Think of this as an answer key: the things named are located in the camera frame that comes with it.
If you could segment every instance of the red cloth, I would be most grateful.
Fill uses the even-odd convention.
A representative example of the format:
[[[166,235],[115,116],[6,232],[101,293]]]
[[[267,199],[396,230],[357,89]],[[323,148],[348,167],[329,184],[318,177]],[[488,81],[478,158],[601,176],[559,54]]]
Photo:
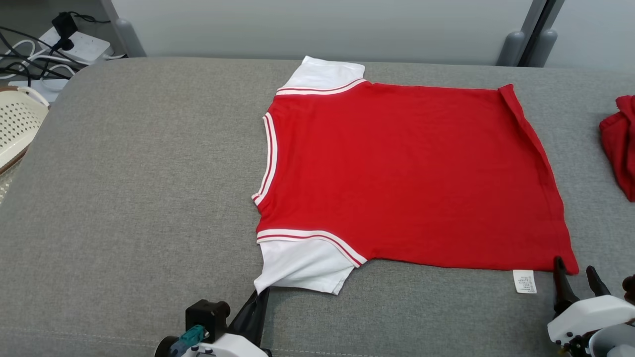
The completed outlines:
[[[617,182],[630,202],[635,202],[635,96],[616,99],[619,112],[599,124],[606,156]]]
[[[276,95],[269,108],[259,242],[322,239],[355,266],[552,271],[560,255],[578,273],[551,167],[511,84],[332,92]]]

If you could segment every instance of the gray couch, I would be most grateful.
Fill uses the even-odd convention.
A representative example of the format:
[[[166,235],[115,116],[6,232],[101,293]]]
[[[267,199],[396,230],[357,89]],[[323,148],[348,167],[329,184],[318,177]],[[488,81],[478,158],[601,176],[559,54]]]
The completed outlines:
[[[116,60],[68,84],[0,205],[0,356],[152,356],[184,309],[253,291],[262,257],[250,199],[265,166],[261,117],[299,61]],[[635,273],[635,205],[598,123],[635,76],[368,63],[404,85],[513,83],[565,202],[573,250],[614,295]],[[275,288],[263,347],[278,357],[555,356],[550,273],[374,260],[339,296]],[[585,274],[570,278],[591,297]]]

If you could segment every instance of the white tag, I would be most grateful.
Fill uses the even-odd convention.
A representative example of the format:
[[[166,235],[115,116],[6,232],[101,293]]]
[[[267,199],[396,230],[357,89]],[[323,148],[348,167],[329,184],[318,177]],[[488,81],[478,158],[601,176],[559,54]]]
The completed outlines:
[[[514,270],[514,282],[518,293],[536,293],[533,270]]]

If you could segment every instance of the black mount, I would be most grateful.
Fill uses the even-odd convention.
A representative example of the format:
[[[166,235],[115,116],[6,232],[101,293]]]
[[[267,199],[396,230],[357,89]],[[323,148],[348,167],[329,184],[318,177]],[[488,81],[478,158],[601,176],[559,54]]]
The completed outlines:
[[[566,279],[565,262],[560,256],[554,259],[554,284],[556,285],[556,301],[554,302],[556,315],[554,318],[556,318],[574,302],[580,301],[573,293],[571,285],[569,285],[569,281]]]
[[[635,305],[635,275],[624,279],[624,282],[622,282],[622,288],[626,292],[624,294],[624,300]]]
[[[51,48],[51,50],[59,50],[60,48],[68,51],[75,47],[75,44],[69,39],[71,35],[77,32],[77,25],[70,13],[63,12],[57,15],[51,21],[53,27],[60,35],[60,40]]]
[[[212,344],[223,334],[233,333],[243,336],[252,344],[260,347],[268,301],[269,288],[260,294],[254,291],[243,308],[238,311],[234,321],[227,326],[227,318],[231,312],[229,304],[224,301],[209,302],[201,299],[185,310],[185,331],[195,325],[201,325],[210,334],[203,340],[205,343]],[[164,338],[157,347],[154,357],[170,357],[170,347],[177,340],[176,336]],[[269,356],[271,355],[269,350],[263,349],[263,351]]]

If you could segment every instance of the striped trim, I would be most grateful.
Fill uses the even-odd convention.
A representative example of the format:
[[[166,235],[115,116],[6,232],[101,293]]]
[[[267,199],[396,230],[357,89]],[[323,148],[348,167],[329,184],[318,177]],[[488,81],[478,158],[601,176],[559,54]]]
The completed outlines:
[[[304,241],[307,239],[321,239],[333,245],[351,261],[355,267],[360,267],[366,258],[355,252],[344,240],[326,231],[300,231],[298,229],[265,229],[258,232],[257,243],[266,241]]]
[[[267,169],[264,177],[262,178],[260,189],[257,193],[251,196],[251,199],[253,199],[256,206],[265,199],[267,192],[269,192],[271,182],[273,181],[274,174],[276,173],[277,165],[277,139],[274,120],[269,113],[265,114],[262,119],[265,121],[265,131],[267,133]]]
[[[367,80],[365,80],[363,78],[359,78],[359,79],[354,80],[353,82],[350,82],[349,84],[347,84],[345,86],[341,86],[341,87],[333,88],[333,89],[327,89],[327,90],[320,90],[320,89],[315,89],[315,88],[302,88],[302,87],[280,88],[276,92],[276,95],[291,95],[291,94],[299,94],[299,95],[307,95],[307,94],[329,95],[329,94],[337,94],[337,93],[342,93],[343,91],[347,91],[347,90],[355,87],[359,83],[363,83],[363,82],[367,82]]]

